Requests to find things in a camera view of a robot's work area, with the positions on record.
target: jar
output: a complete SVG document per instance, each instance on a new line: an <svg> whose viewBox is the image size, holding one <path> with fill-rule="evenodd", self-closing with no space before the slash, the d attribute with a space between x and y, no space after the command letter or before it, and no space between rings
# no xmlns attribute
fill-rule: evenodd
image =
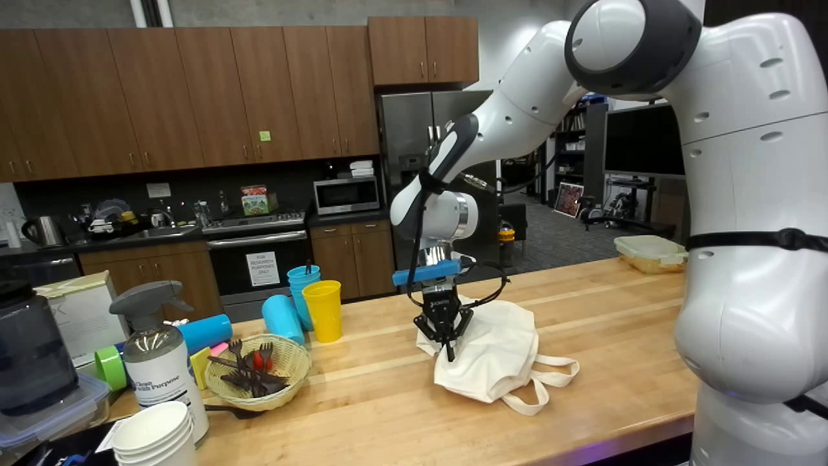
<svg viewBox="0 0 828 466"><path fill-rule="evenodd" d="M10 416L47 409L77 387L50 299L21 278L0 281L0 379L0 410Z"/></svg>

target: stainless steel refrigerator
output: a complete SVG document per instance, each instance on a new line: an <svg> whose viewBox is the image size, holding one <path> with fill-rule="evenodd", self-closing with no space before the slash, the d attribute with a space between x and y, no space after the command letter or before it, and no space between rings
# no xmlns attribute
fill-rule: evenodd
<svg viewBox="0 0 828 466"><path fill-rule="evenodd" d="M384 92L378 97L388 198L393 198L393 194L402 190L430 162L430 144L439 141L456 119L478 108L488 92L492 89L430 89ZM473 252L481 262L494 262L499 252L494 162L473 164L468 172L483 179L488 190L470 190L481 208L481 224L473 238L456 242L456 249ZM412 230L393 230L398 268L412 264L412 236Z"/></svg>

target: bowl of food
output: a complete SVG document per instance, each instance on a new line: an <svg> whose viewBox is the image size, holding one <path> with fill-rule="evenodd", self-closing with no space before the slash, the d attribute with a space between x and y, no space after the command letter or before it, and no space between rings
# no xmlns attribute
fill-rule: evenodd
<svg viewBox="0 0 828 466"><path fill-rule="evenodd" d="M205 382L225 403L243 410L284 405L310 374L310 351L292 338L256 334L209 357Z"/></svg>

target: wooden countertop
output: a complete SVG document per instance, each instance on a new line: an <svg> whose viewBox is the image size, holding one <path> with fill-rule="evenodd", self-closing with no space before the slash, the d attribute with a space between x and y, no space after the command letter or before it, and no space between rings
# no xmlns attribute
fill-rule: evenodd
<svg viewBox="0 0 828 466"><path fill-rule="evenodd" d="M460 284L468 298L488 289ZM503 299L535 312L543 355L582 361L540 414L434 386L413 346L420 308L395 295L344 306L347 335L312 346L310 386L292 403L250 418L209 409L199 462L589 462L692 432L697 377L673 346L683 274L589 262L514 274Z"/></svg>

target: stainless steel oven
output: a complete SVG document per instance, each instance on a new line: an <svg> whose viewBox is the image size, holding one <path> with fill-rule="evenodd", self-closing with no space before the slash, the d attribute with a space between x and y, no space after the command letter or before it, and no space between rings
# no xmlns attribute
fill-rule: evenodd
<svg viewBox="0 0 828 466"><path fill-rule="evenodd" d="M306 214L212 221L206 236L222 311L231 320L262 319L270 295L288 295L288 268L310 262Z"/></svg>

